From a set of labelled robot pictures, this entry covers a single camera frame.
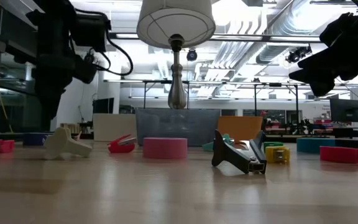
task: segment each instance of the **table surface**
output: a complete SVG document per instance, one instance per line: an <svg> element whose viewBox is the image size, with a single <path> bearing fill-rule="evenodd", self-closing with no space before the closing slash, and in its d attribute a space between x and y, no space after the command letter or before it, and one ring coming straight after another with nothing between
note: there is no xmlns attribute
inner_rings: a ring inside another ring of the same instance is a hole
<svg viewBox="0 0 358 224"><path fill-rule="evenodd" d="M297 154L245 175L190 149L181 161L139 151L44 161L43 149L0 154L0 223L358 223L358 165Z"/></svg>

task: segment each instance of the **orange panel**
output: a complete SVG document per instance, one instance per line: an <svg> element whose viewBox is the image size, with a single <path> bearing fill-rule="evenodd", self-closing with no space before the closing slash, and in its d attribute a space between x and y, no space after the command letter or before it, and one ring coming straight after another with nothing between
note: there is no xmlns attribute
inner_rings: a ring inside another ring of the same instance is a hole
<svg viewBox="0 0 358 224"><path fill-rule="evenodd" d="M256 138L262 126L262 117L255 116L221 116L218 131L229 134L236 142Z"/></svg>

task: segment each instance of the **lamp shade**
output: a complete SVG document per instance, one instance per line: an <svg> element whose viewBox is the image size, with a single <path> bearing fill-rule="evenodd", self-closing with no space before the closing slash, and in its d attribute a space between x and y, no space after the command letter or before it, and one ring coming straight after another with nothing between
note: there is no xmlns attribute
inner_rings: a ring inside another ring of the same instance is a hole
<svg viewBox="0 0 358 224"><path fill-rule="evenodd" d="M211 0L143 0L137 35L146 44L170 49L169 38L180 34L187 48L209 40L215 28Z"/></svg>

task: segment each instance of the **teal object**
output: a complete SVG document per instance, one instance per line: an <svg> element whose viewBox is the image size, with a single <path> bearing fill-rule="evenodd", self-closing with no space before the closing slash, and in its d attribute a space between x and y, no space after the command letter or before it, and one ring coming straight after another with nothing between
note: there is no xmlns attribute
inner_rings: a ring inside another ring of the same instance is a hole
<svg viewBox="0 0 358 224"><path fill-rule="evenodd" d="M329 138L298 138L296 151L320 154L320 146L335 146L335 139Z"/></svg>
<svg viewBox="0 0 358 224"><path fill-rule="evenodd" d="M230 138L230 135L224 134L223 141L228 143L231 146L234 146L234 139ZM206 152L213 152L214 151L214 142L209 142L203 145L203 150Z"/></svg>
<svg viewBox="0 0 358 224"><path fill-rule="evenodd" d="M284 146L284 143L282 142L265 142L264 143L264 152L266 152L266 147L269 146Z"/></svg>

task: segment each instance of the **camera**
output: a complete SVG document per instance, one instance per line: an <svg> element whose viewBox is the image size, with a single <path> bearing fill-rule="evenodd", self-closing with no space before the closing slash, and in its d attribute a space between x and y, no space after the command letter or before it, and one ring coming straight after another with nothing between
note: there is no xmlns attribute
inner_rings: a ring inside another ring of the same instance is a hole
<svg viewBox="0 0 358 224"><path fill-rule="evenodd" d="M187 61L194 62L195 60L197 60L196 49L190 49L189 52L187 53Z"/></svg>

